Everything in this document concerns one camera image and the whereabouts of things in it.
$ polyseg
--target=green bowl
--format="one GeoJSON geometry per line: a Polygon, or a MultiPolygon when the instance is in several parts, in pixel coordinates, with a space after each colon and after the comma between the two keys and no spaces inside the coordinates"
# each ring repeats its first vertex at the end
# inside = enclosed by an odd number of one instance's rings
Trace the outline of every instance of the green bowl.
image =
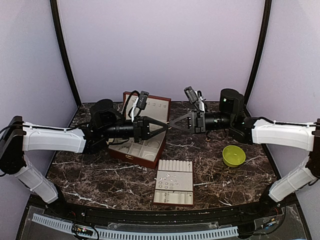
{"type": "Polygon", "coordinates": [[[238,146],[229,145],[222,151],[223,162],[231,168],[236,168],[246,160],[245,152],[238,146]]]}

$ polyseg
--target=marble tabletop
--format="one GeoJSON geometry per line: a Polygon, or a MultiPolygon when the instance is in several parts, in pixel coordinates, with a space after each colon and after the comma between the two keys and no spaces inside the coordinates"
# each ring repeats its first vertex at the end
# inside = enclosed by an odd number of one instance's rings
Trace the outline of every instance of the marble tabletop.
{"type": "MultiPolygon", "coordinates": [[[[208,102],[218,111],[217,102],[208,102]]],[[[83,104],[72,125],[90,120],[91,103],[83,104]]],[[[115,103],[121,110],[122,104],[115,103]]],[[[193,110],[188,102],[172,102],[170,119],[193,110]]],[[[170,129],[162,153],[163,160],[188,160],[194,165],[194,206],[154,205],[157,170],[111,158],[108,149],[84,155],[59,151],[47,177],[61,187],[69,203],[137,211],[181,211],[236,206],[259,200],[265,187],[276,180],[269,160],[260,145],[241,144],[219,130],[191,135],[170,129]],[[222,151],[228,145],[241,147],[245,163],[237,168],[223,163],[222,151]]]]}

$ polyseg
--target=black pole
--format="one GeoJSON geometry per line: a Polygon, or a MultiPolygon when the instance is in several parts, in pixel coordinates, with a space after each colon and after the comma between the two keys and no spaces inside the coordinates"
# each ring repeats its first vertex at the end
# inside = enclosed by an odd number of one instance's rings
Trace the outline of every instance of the black pole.
{"type": "Polygon", "coordinates": [[[61,28],[61,23],[60,23],[57,0],[50,0],[50,4],[51,4],[51,12],[52,12],[52,18],[53,18],[53,23],[54,23],[54,28],[55,28],[56,39],[58,41],[58,45],[60,48],[60,54],[61,54],[61,58],[63,61],[66,77],[68,78],[69,85],[70,85],[75,103],[78,107],[80,107],[82,103],[81,103],[81,99],[80,99],[80,96],[79,96],[79,93],[77,90],[74,76],[72,74],[70,62],[68,59],[64,36],[62,34],[62,28],[61,28]]]}
{"type": "Polygon", "coordinates": [[[258,72],[258,68],[259,68],[259,64],[260,64],[262,52],[264,49],[266,36],[267,36],[267,29],[268,29],[269,17],[271,12],[271,4],[272,4],[272,0],[265,0],[258,45],[256,47],[256,52],[253,60],[253,65],[252,65],[248,85],[246,86],[246,90],[244,94],[244,106],[247,106],[248,104],[248,101],[257,77],[257,72],[258,72]]]}

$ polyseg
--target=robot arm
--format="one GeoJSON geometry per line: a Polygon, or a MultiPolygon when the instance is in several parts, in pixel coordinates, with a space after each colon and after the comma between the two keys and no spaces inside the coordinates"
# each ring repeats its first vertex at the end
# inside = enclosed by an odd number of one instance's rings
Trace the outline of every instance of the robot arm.
{"type": "MultiPolygon", "coordinates": [[[[135,106],[139,108],[139,113],[146,107],[149,95],[147,92],[142,93],[135,106]]],[[[64,214],[61,208],[64,208],[62,205],[65,205],[65,199],[59,187],[48,181],[24,152],[52,150],[94,154],[107,148],[109,139],[134,138],[135,142],[139,142],[168,130],[166,123],[147,116],[138,114],[125,119],[114,109],[110,99],[98,101],[90,108],[90,115],[90,122],[72,128],[36,125],[24,122],[21,116],[15,116],[0,138],[0,170],[18,178],[44,202],[64,214]],[[150,124],[158,125],[159,128],[151,131],[150,124]]]]}
{"type": "MultiPolygon", "coordinates": [[[[192,104],[198,102],[194,100],[197,96],[194,92],[191,87],[185,89],[192,104]]],[[[299,166],[265,189],[259,201],[270,208],[320,178],[320,119],[317,122],[290,123],[265,117],[246,117],[243,106],[243,95],[233,89],[223,89],[219,112],[193,111],[171,121],[170,126],[192,134],[229,129],[229,135],[240,143],[276,144],[310,152],[299,166]],[[187,119],[187,126],[179,124],[184,119],[187,119]]]]}

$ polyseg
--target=white wall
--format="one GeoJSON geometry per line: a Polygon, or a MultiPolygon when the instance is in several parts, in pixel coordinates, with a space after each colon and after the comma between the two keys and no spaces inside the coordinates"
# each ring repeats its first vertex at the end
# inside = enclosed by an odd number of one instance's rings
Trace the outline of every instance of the white wall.
{"type": "Polygon", "coordinates": [[[245,92],[264,0],[59,0],[61,25],[82,102],[123,91],[208,100],[245,92]]]}
{"type": "MultiPolygon", "coordinates": [[[[265,47],[248,109],[277,121],[320,118],[320,2],[273,1],[265,47]]],[[[282,176],[307,155],[270,145],[282,176]]],[[[320,184],[297,193],[313,239],[320,237],[320,184]]]]}
{"type": "MultiPolygon", "coordinates": [[[[12,117],[66,127],[76,104],[61,60],[49,0],[0,5],[0,129],[12,117]]],[[[28,152],[44,174],[53,152],[28,152]]],[[[14,240],[30,192],[15,178],[0,178],[0,239],[14,240]]]]}

